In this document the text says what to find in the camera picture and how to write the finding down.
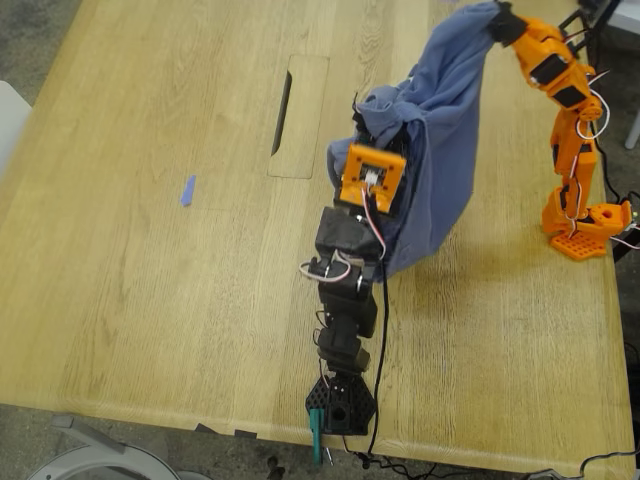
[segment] blue cloth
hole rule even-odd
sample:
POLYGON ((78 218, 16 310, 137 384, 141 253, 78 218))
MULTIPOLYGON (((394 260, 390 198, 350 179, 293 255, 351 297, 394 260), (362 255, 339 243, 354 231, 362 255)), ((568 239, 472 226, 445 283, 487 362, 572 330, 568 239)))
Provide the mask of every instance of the blue cloth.
MULTIPOLYGON (((497 2, 456 11, 434 28, 409 77, 371 91, 357 106, 375 146, 384 148, 403 123, 410 137, 398 215, 382 225, 389 275, 433 254, 462 213, 473 187, 482 70, 493 45, 487 26, 497 2)), ((327 166, 340 187, 353 138, 329 145, 327 166)))

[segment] white chair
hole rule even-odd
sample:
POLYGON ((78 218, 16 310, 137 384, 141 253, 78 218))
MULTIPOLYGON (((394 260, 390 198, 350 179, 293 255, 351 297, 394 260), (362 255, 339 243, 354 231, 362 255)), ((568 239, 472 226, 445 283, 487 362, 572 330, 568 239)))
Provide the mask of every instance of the white chair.
POLYGON ((7 82, 0 82, 0 176, 24 127, 31 107, 7 82))

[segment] orange robot base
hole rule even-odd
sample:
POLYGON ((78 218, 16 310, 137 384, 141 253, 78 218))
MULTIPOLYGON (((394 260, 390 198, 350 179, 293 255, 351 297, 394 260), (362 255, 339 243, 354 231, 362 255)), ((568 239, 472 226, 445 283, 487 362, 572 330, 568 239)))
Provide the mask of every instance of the orange robot base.
POLYGON ((549 196, 549 202, 542 211, 542 230, 556 233, 549 243, 574 260, 604 255, 609 237, 618 235, 631 223, 629 201, 621 205, 600 203, 589 207, 585 218, 576 220, 574 230, 567 224, 561 195, 562 188, 558 187, 549 196))

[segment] wood grain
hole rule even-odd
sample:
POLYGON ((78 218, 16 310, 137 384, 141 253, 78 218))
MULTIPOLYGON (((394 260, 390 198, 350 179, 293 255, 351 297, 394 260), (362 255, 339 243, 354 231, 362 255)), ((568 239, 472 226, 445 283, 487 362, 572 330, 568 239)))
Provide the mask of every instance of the wood grain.
MULTIPOLYGON (((332 198, 326 145, 460 5, 85 0, 0 184, 0 402, 309 444, 318 299, 296 267, 332 198), (310 179, 268 175, 292 55, 329 59, 310 179)), ((557 24, 573 2, 514 8, 557 24)), ((611 258, 572 262, 539 226, 555 110, 491 51, 473 198, 390 282, 376 452, 576 475, 631 448, 611 258)), ((379 329, 365 343, 375 360, 379 329)))

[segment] white wire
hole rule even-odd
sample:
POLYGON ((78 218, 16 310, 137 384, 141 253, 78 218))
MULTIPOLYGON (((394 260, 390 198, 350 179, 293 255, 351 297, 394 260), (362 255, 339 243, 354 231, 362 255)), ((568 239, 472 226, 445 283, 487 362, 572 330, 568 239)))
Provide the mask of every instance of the white wire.
POLYGON ((373 220, 371 219, 371 213, 369 212, 369 202, 367 202, 367 191, 363 188, 360 190, 360 193, 362 194, 362 205, 364 206, 364 213, 366 214, 367 220, 369 221, 369 226, 371 227, 371 230, 373 230, 373 234, 376 236, 376 238, 380 242, 380 245, 382 246, 382 255, 380 255, 380 260, 382 260, 384 258, 384 255, 387 253, 387 245, 386 243, 384 243, 382 234, 376 228, 376 224, 373 223, 373 220))
POLYGON ((596 76, 594 76, 591 80, 589 80, 589 85, 591 85, 592 83, 597 82, 598 80, 600 80, 602 77, 604 77, 607 73, 609 73, 611 71, 611 69, 609 70, 605 70, 604 72, 601 72, 599 74, 597 74, 596 76))
POLYGON ((335 251, 334 258, 337 262, 340 262, 347 266, 347 270, 344 273, 338 275, 337 277, 326 277, 326 276, 322 277, 320 275, 315 275, 313 273, 310 273, 309 269, 305 269, 305 267, 309 266, 309 262, 301 263, 298 266, 298 270, 300 270, 300 273, 302 273, 305 277, 310 278, 311 280, 317 280, 318 282, 322 282, 322 283, 336 283, 336 282, 339 282, 340 280, 344 280, 349 276, 349 274, 351 273, 351 264, 348 261, 346 261, 344 258, 342 258, 338 250, 335 251))
POLYGON ((593 95, 595 95, 600 99, 600 103, 602 103, 602 106, 605 107, 606 116, 604 117, 604 125, 602 126, 602 128, 598 130, 598 133, 596 133, 591 137, 587 137, 586 135, 583 135, 583 133, 580 131, 580 119, 576 120, 576 133, 583 140, 593 140, 595 138, 598 138, 600 135, 602 135, 602 133, 607 129, 607 126, 609 125, 609 118, 611 117, 611 109, 609 108, 609 104, 604 100, 604 98, 602 98, 602 95, 600 95, 595 90, 592 90, 592 89, 589 89, 589 90, 591 90, 591 93, 593 95))
POLYGON ((567 215, 567 211, 566 210, 564 211, 564 217, 571 222, 571 233, 569 234, 569 238, 573 237, 576 233, 576 230, 578 230, 578 223, 576 222, 576 220, 580 215, 580 202, 582 200, 582 185, 580 185, 580 182, 578 181, 578 179, 575 178, 576 168, 578 166, 578 156, 579 154, 573 157, 573 164, 571 165, 571 173, 569 173, 569 179, 570 180, 575 179, 576 185, 578 186, 578 199, 576 201, 576 215, 574 217, 570 217, 569 215, 567 215))
POLYGON ((568 35, 565 39, 564 39, 564 44, 568 44, 571 40, 573 40, 575 37, 577 37, 578 35, 584 35, 585 33, 587 33, 587 30, 580 30, 579 32, 576 33, 572 33, 571 35, 568 35))
POLYGON ((627 247, 632 248, 632 249, 634 249, 634 250, 640 250, 640 247, 637 247, 637 246, 636 246, 636 247, 634 247, 634 246, 633 246, 633 245, 631 245, 630 243, 627 243, 627 242, 625 242, 624 240, 621 240, 621 239, 619 239, 619 238, 617 238, 617 237, 610 237, 610 238, 609 238, 609 240, 613 240, 614 242, 621 243, 621 244, 626 245, 627 247))

